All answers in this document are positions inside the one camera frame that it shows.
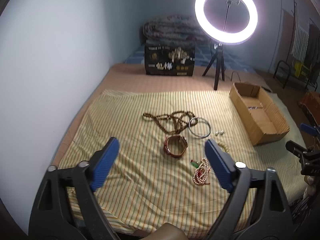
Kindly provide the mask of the black metal chair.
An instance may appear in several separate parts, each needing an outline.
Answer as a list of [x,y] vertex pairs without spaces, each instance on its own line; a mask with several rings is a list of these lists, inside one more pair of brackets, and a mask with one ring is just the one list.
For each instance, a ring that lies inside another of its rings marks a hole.
[[290,65],[284,60],[279,60],[274,70],[273,78],[279,80],[282,85],[282,89],[284,89],[287,86],[290,77]]

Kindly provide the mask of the black printed gift bag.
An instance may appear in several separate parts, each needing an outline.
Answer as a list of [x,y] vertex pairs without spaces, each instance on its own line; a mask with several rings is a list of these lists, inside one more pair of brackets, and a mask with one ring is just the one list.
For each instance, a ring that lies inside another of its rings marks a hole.
[[144,65],[147,75],[193,76],[195,47],[146,44]]

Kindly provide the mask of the orange wooden box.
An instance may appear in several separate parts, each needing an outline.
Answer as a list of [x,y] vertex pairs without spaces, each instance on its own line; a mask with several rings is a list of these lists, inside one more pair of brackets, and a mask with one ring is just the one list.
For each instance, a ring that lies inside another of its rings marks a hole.
[[298,101],[298,106],[313,126],[319,125],[320,120],[320,106],[319,93],[309,91],[304,94],[302,99]]

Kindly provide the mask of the tan bed cover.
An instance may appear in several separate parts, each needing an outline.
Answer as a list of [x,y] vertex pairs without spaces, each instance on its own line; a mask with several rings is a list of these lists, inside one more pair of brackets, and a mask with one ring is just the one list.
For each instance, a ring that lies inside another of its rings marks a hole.
[[[90,103],[104,90],[108,89],[133,93],[213,90],[214,70],[210,70],[205,77],[202,76],[203,71],[203,67],[195,66],[193,76],[154,76],[146,75],[142,64],[115,64],[111,67],[102,82],[84,103],[70,124],[52,163],[54,165],[59,165],[73,141],[78,127],[80,126],[80,122]],[[269,96],[282,111],[290,126],[290,131],[283,139],[283,142],[293,140],[300,145],[305,144],[305,136],[301,135],[297,127],[299,122],[306,120],[302,110],[297,106],[297,101],[303,96],[302,92],[294,89],[282,89],[278,82],[272,79],[270,74],[261,70],[256,73],[246,73],[243,70],[227,70],[225,81],[219,82],[219,91],[230,91],[233,84],[229,79],[231,76],[234,81],[240,79],[241,81],[250,82],[269,89]]]

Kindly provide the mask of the white pearl earrings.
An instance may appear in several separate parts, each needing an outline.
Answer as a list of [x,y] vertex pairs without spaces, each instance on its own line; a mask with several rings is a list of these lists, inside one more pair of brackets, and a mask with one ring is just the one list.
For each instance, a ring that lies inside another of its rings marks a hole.
[[215,132],[215,135],[216,135],[216,136],[218,136],[218,135],[224,135],[224,133],[225,133],[224,131],[216,131],[216,132]]

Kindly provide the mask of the folded floral quilt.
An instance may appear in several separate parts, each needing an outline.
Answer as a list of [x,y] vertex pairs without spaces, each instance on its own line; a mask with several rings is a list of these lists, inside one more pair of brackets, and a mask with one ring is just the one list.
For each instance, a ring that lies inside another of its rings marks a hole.
[[149,44],[192,47],[210,43],[210,38],[196,18],[189,15],[173,14],[153,18],[144,24],[143,35]]

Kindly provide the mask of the dark metal bangle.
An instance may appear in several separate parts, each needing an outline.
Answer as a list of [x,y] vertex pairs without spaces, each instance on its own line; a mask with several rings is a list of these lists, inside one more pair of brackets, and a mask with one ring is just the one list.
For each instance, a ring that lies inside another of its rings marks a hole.
[[197,138],[204,139],[211,135],[212,127],[205,118],[196,116],[188,122],[189,132]]

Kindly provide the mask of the clothes drying rack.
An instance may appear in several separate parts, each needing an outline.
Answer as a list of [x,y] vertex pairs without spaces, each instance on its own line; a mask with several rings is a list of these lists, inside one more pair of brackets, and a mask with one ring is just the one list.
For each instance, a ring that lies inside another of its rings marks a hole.
[[306,83],[307,86],[318,88],[319,77],[319,27],[308,22],[307,27],[301,26],[298,7],[294,4],[294,29],[291,44],[293,76]]

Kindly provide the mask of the cardboard box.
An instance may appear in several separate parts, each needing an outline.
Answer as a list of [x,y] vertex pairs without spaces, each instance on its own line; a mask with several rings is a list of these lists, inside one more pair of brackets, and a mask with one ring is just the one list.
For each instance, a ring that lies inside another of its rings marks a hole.
[[290,131],[284,115],[263,87],[235,82],[231,98],[252,145],[261,145],[283,139]]

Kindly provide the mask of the black tripod stand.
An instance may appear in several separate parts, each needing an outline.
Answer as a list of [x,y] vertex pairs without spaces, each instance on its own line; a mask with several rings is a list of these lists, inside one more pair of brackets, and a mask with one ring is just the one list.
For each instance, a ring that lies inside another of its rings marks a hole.
[[206,76],[206,74],[208,73],[208,70],[210,69],[210,67],[213,65],[214,62],[216,62],[214,90],[217,90],[220,77],[222,78],[223,81],[225,81],[225,64],[224,64],[224,55],[223,55],[223,45],[221,43],[217,46],[215,50],[215,54],[212,56],[202,76]]

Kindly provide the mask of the yellow striped cloth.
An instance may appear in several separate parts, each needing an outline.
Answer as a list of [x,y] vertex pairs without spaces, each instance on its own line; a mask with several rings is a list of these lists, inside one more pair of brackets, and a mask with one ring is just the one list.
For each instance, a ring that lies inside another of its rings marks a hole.
[[110,137],[120,142],[118,157],[95,195],[115,230],[153,232],[164,223],[189,238],[203,237],[218,217],[228,194],[213,173],[206,185],[193,182],[191,161],[204,157],[204,140],[183,131],[188,148],[180,159],[164,153],[165,133],[144,113],[191,111],[225,134],[216,141],[234,160],[262,170],[228,92],[129,93],[103,91],[89,106],[60,168],[74,167],[103,148]]

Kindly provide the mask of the red strap wristwatch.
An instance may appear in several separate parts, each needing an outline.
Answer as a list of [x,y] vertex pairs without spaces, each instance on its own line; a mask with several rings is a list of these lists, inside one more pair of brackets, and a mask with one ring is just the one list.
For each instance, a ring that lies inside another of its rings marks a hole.
[[188,142],[184,136],[172,135],[166,137],[163,148],[167,155],[180,159],[188,148]]

